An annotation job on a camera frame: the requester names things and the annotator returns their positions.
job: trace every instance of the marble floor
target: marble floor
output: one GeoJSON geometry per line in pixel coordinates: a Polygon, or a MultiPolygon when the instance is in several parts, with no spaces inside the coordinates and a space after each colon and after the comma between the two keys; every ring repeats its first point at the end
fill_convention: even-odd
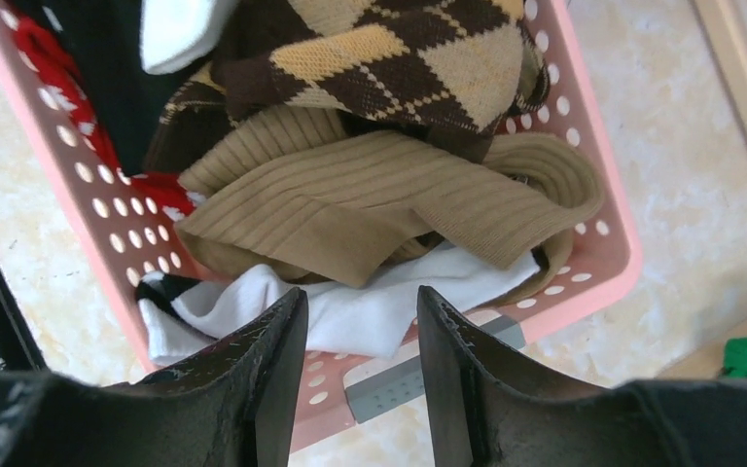
{"type": "MultiPolygon", "coordinates": [[[[570,12],[645,250],[635,289],[529,345],[612,385],[651,377],[747,316],[747,148],[686,0],[573,0],[570,12]]],[[[0,265],[50,366],[143,375],[0,89],[0,265]]],[[[291,465],[432,465],[424,400],[291,465]]]]}

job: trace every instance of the laundry basket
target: laundry basket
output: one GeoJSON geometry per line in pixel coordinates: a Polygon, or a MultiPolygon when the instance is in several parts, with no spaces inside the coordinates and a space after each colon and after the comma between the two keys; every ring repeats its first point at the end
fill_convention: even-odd
{"type": "MultiPolygon", "coordinates": [[[[641,266],[633,221],[565,3],[527,0],[525,14],[537,46],[545,51],[553,85],[547,105],[536,114],[509,119],[507,131],[548,131],[579,147],[603,174],[608,200],[594,219],[576,227],[571,259],[548,288],[493,310],[493,316],[502,317],[486,327],[493,326],[493,332],[517,347],[622,298],[641,266]]],[[[196,264],[154,201],[132,190],[121,173],[101,164],[56,107],[32,64],[14,46],[10,28],[16,26],[16,18],[0,0],[0,80],[122,330],[145,368],[153,370],[133,287],[142,273],[154,269],[196,275],[196,264]]],[[[422,378],[412,355],[415,339],[412,326],[398,363],[308,354],[294,449],[420,395],[422,378]]]]}

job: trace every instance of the gray basket part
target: gray basket part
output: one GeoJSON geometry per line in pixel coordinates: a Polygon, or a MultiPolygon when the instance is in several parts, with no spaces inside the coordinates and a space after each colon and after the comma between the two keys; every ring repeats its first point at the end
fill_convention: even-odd
{"type": "MultiPolygon", "coordinates": [[[[483,331],[513,348],[525,346],[519,323],[500,316],[481,326],[483,331]]],[[[348,405],[357,423],[364,423],[425,394],[419,356],[357,382],[345,389],[348,405]]]]}

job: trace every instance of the pile of laundry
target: pile of laundry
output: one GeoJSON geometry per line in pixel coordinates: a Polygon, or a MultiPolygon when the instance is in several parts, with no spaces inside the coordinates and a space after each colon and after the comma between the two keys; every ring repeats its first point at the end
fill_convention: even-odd
{"type": "Polygon", "coordinates": [[[389,357],[431,285],[456,307],[541,290],[599,175],[536,111],[523,0],[14,0],[20,50],[101,160],[221,281],[146,274],[171,364],[308,294],[307,348],[389,357]]]}

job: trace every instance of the white sock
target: white sock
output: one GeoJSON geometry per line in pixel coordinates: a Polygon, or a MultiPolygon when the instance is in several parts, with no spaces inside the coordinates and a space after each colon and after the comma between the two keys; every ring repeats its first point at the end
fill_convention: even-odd
{"type": "MultiPolygon", "coordinates": [[[[468,310],[513,290],[538,271],[530,253],[510,269],[498,270],[445,242],[419,259],[381,269],[362,289],[337,282],[299,286],[307,293],[306,349],[390,358],[416,316],[420,285],[434,287],[456,308],[468,310]]],[[[146,274],[136,294],[150,333],[150,357],[172,363],[190,356],[189,349],[201,349],[250,323],[293,287],[266,265],[249,269],[227,287],[146,274]],[[161,313],[154,313],[160,308],[161,313]]]]}
{"type": "Polygon", "coordinates": [[[144,0],[142,68],[152,75],[179,71],[216,47],[239,0],[144,0]]]}

